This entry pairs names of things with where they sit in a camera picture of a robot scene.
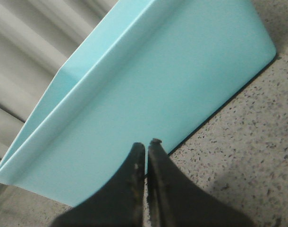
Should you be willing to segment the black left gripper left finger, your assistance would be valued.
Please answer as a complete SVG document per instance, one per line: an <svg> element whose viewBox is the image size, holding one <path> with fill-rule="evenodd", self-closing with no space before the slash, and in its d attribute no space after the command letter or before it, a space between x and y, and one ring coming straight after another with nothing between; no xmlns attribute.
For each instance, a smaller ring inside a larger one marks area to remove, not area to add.
<svg viewBox="0 0 288 227"><path fill-rule="evenodd" d="M114 176L93 196L54 219L53 227L141 227L145 147L134 143Z"/></svg>

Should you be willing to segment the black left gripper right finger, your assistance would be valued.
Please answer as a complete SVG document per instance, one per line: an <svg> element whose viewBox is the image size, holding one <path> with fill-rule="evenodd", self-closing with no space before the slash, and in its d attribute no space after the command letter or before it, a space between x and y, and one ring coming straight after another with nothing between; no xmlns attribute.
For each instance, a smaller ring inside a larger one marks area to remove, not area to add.
<svg viewBox="0 0 288 227"><path fill-rule="evenodd" d="M153 227L252 227L245 214L189 180L153 139L148 148L148 204Z"/></svg>

